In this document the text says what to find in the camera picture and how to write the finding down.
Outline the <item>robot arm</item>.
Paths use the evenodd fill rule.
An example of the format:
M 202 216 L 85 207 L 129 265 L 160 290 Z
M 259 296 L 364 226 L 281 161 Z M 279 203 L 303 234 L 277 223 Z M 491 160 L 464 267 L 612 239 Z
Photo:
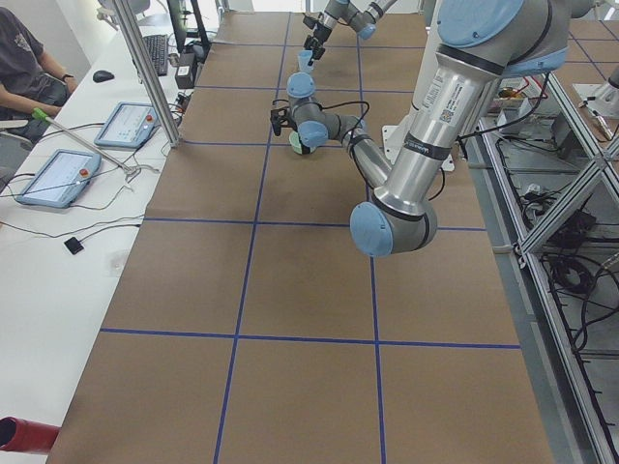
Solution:
M 318 16 L 304 14 L 303 23 L 311 30 L 305 39 L 304 50 L 310 52 L 309 64 L 322 58 L 325 43 L 339 24 L 350 27 L 358 37 L 369 39 L 378 21 L 396 4 L 397 0 L 370 1 L 364 11 L 351 1 L 331 0 Z
M 289 127 L 304 150 L 336 140 L 372 189 L 350 217 L 352 239 L 377 257 L 431 242 L 437 218 L 427 192 L 483 88 L 491 81 L 554 71 L 567 55 L 570 1 L 445 1 L 437 9 L 437 69 L 398 155 L 389 161 L 354 116 L 326 111 L 313 78 L 287 81 L 288 105 L 272 109 L 275 134 Z

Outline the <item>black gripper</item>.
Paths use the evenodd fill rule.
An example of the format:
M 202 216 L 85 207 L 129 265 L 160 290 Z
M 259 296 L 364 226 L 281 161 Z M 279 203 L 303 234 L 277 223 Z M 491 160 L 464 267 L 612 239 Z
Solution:
M 334 18 L 327 13 L 321 13 L 317 17 L 305 14 L 303 24 L 311 30 L 304 41 L 304 49 L 310 50 L 308 65 L 312 66 L 324 54 L 323 44 L 327 42 L 333 31 Z
M 288 106 L 273 108 L 270 110 L 270 123 L 274 135 L 281 135 L 283 129 L 291 128 L 290 108 Z M 302 154 L 311 154 L 313 148 L 300 144 Z

